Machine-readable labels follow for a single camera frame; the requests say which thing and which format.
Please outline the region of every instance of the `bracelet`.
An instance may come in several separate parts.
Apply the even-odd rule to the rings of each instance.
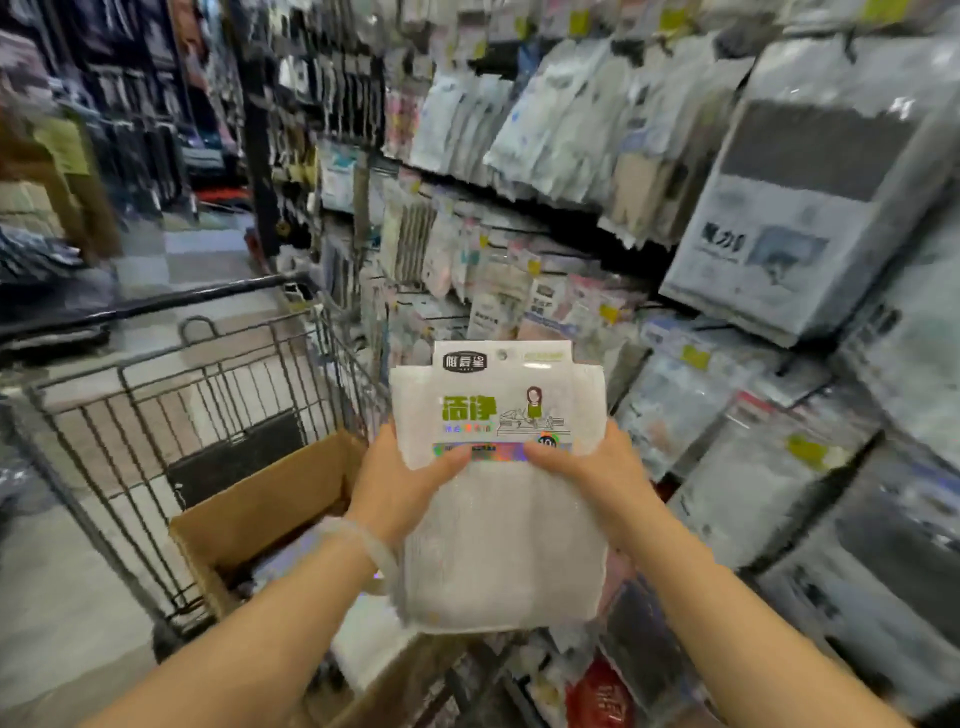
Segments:
[[[396,564],[394,553],[390,551],[390,548],[359,523],[336,516],[329,516],[320,521],[317,534],[323,536],[324,533],[336,533],[342,530],[352,531],[360,536],[364,548],[367,550],[368,555],[370,555],[374,565],[380,570],[380,573],[383,574],[387,590],[392,591],[396,583],[396,574],[399,567]]]

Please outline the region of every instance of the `cart handle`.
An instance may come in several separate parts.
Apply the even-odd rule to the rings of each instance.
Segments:
[[[165,311],[169,308],[176,308],[182,305],[216,301],[217,299],[223,299],[227,296],[250,293],[251,291],[259,291],[264,288],[276,288],[277,286],[286,285],[287,283],[302,283],[311,290],[316,287],[306,271],[295,271],[291,273],[277,273],[258,279],[236,280],[233,283],[208,285],[204,288],[194,288],[190,291],[164,293],[146,299],[121,301],[115,308],[105,308],[102,311],[95,311],[94,313],[87,313],[82,316],[60,316],[41,322],[28,322],[0,327],[0,346],[21,339],[33,338],[34,336],[63,333],[64,331],[72,331],[78,328],[92,328],[103,324],[110,324],[114,321],[124,321],[134,316],[143,316],[147,313]]]

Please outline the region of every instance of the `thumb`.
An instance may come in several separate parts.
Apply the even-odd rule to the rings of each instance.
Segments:
[[[417,470],[417,475],[424,487],[433,493],[467,466],[471,453],[472,448],[469,445],[448,450],[426,467]]]
[[[576,480],[580,476],[580,458],[569,451],[535,442],[523,443],[527,460],[541,470]]]

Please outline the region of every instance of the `tiled floor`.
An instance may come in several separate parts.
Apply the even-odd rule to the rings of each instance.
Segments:
[[[149,226],[131,231],[124,246],[128,256],[116,261],[124,296],[140,298],[249,278],[254,272],[247,262],[244,225],[239,221],[237,229],[228,231],[163,233]],[[161,582],[168,589],[175,581],[188,583],[166,535],[165,517],[179,510],[171,489],[158,475],[153,449],[137,433],[139,420],[126,396],[111,399],[112,408],[100,402],[84,413],[77,407],[117,393],[120,377],[125,376],[143,400],[139,406],[148,426],[161,433],[155,433],[161,455],[170,459],[221,439],[224,427],[235,431],[289,407],[293,400],[303,404],[302,394],[297,390],[291,394],[283,386],[284,365],[302,360],[296,347],[288,347],[283,363],[276,348],[265,348],[262,360],[255,364],[250,364],[252,357],[238,359],[245,364],[244,371],[202,381],[201,374],[210,374],[203,366],[213,360],[255,346],[273,346],[269,331],[263,329],[215,344],[146,356],[178,347],[178,326],[190,316],[208,317],[220,331],[233,331],[279,313],[276,294],[263,291],[151,314],[120,325],[108,349],[99,355],[48,369],[49,377],[60,377],[110,366],[49,387],[43,401],[47,409],[64,412],[58,415],[58,423],[83,454],[93,480],[105,492],[120,494],[112,503],[149,566],[133,558],[133,547],[120,525],[90,493],[52,433],[37,441],[64,472],[99,527],[117,544],[135,575],[158,596],[163,597]],[[189,332],[196,333],[196,325]],[[146,358],[119,373],[114,368],[138,355]],[[245,406],[238,406],[238,400]],[[210,414],[222,411],[230,419],[225,415],[218,421]],[[302,422],[308,414],[301,417]],[[40,428],[35,414],[26,411],[24,416],[28,425]],[[101,433],[99,441],[89,433],[91,423]],[[133,457],[127,454],[126,460],[117,454],[130,449]],[[124,495],[122,486],[142,482],[144,474],[151,479],[154,493],[140,486]],[[0,726],[56,728],[75,724],[146,673],[151,666],[151,624],[66,511],[50,498],[34,502],[43,505],[15,518],[0,543]],[[150,575],[151,570],[157,578]]]

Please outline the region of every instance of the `cartoon woman illustration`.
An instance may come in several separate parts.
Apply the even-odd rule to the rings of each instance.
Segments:
[[[543,416],[543,390],[530,387],[527,390],[527,419],[532,425]]]

